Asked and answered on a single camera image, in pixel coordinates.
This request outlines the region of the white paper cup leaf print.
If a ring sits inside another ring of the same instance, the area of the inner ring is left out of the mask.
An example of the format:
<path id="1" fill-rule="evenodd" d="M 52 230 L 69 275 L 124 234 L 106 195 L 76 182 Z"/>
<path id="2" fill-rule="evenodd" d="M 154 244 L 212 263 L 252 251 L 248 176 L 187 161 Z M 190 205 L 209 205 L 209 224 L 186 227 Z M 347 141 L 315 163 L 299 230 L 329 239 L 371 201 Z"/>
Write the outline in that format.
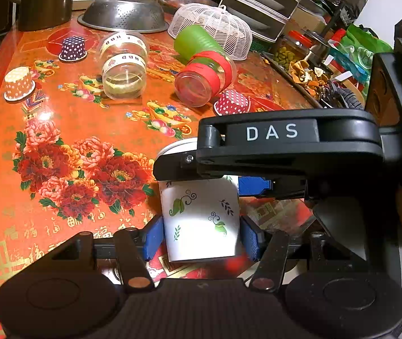
<path id="1" fill-rule="evenodd" d="M 195 156 L 196 138 L 163 148 L 154 162 L 170 262 L 224 259 L 236 254 L 240 207 L 238 178 L 193 179 L 186 158 Z"/>

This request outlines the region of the tray of snacks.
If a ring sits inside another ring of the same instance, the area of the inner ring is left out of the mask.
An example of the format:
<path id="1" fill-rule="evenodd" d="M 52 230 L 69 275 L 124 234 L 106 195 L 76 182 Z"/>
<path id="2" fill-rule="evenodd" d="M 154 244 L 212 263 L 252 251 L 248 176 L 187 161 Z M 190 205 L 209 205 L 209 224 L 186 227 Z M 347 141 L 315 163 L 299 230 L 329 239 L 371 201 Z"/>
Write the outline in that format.
<path id="1" fill-rule="evenodd" d="M 284 68 L 274 55 L 263 52 L 261 57 L 279 72 L 315 108 L 364 109 L 363 101 L 345 84 L 331 78 L 331 71 L 312 68 L 306 60 L 298 60 Z"/>

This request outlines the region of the red dotted cupcake liner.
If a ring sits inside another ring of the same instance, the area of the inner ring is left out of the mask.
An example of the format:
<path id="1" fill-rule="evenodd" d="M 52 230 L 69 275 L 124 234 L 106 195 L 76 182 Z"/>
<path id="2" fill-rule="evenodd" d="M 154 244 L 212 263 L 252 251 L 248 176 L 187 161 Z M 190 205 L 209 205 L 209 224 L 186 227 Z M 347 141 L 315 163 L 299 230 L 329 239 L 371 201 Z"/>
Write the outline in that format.
<path id="1" fill-rule="evenodd" d="M 217 116 L 243 114 L 249 112 L 250 108 L 250 99 L 236 90 L 224 91 L 213 105 Z"/>

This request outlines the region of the green plastic bag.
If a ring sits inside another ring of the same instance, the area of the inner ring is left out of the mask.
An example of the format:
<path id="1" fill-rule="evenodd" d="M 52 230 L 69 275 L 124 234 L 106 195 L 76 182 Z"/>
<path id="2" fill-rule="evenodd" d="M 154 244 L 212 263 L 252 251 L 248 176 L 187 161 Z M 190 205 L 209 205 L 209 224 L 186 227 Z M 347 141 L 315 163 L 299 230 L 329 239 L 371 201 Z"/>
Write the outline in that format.
<path id="1" fill-rule="evenodd" d="M 339 53 L 333 54 L 336 62 L 353 74 L 353 78 L 363 85 L 367 95 L 372 73 L 372 60 L 375 54 L 391 53 L 392 47 L 380 40 L 370 28 L 350 25 L 346 30 L 339 29 L 328 43 Z"/>

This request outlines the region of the red lid snack jar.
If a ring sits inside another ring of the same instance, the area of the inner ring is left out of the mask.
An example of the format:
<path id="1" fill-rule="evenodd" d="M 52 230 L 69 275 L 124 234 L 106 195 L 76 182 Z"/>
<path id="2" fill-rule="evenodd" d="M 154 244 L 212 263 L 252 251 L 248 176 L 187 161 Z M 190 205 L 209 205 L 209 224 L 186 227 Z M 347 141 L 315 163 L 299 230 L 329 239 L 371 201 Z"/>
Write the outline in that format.
<path id="1" fill-rule="evenodd" d="M 290 64 L 303 60 L 309 53 L 313 42 L 299 31 L 288 31 L 280 36 L 271 49 L 274 60 L 285 71 Z"/>

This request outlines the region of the white mesh food cover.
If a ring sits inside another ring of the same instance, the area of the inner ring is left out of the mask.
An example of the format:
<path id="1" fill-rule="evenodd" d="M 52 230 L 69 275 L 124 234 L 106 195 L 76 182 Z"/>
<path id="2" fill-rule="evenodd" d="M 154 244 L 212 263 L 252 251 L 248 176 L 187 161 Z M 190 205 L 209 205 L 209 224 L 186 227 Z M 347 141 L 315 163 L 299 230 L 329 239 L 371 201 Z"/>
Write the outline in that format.
<path id="1" fill-rule="evenodd" d="M 233 60 L 247 58 L 252 43 L 251 28 L 243 19 L 227 12 L 225 6 L 183 5 L 176 11 L 168 33 L 176 38 L 178 33 L 191 25 L 204 28 Z"/>

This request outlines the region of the clear glass jar white bands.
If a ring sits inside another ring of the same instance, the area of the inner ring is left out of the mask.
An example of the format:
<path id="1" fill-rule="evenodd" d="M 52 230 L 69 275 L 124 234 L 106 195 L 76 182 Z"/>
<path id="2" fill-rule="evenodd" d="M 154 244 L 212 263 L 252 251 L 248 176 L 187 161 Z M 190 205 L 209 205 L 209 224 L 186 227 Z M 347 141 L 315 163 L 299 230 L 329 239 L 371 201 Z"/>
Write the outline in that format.
<path id="1" fill-rule="evenodd" d="M 97 49 L 105 95 L 116 101 L 140 97 L 146 87 L 149 56 L 144 36 L 133 31 L 108 35 Z"/>

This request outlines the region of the purple dotted cupcake liner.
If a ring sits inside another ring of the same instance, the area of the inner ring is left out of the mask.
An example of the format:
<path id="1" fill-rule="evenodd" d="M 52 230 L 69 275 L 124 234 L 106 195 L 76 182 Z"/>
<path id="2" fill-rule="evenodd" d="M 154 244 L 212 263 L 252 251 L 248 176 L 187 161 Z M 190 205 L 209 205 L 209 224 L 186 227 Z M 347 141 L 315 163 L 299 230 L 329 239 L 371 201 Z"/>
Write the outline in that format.
<path id="1" fill-rule="evenodd" d="M 64 62 L 75 62 L 87 56 L 85 39 L 82 36 L 70 36 L 62 41 L 59 59 Z"/>

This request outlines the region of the steel colander bowl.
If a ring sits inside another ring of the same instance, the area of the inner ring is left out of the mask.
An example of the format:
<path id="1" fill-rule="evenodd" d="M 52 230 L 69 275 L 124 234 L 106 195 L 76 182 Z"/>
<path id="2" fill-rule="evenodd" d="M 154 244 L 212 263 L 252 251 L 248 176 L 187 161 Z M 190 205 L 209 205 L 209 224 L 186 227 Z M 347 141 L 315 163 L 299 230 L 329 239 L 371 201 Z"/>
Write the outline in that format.
<path id="1" fill-rule="evenodd" d="M 101 31 L 136 31 L 151 34 L 166 31 L 169 24 L 155 0 L 94 0 L 77 22 Z"/>

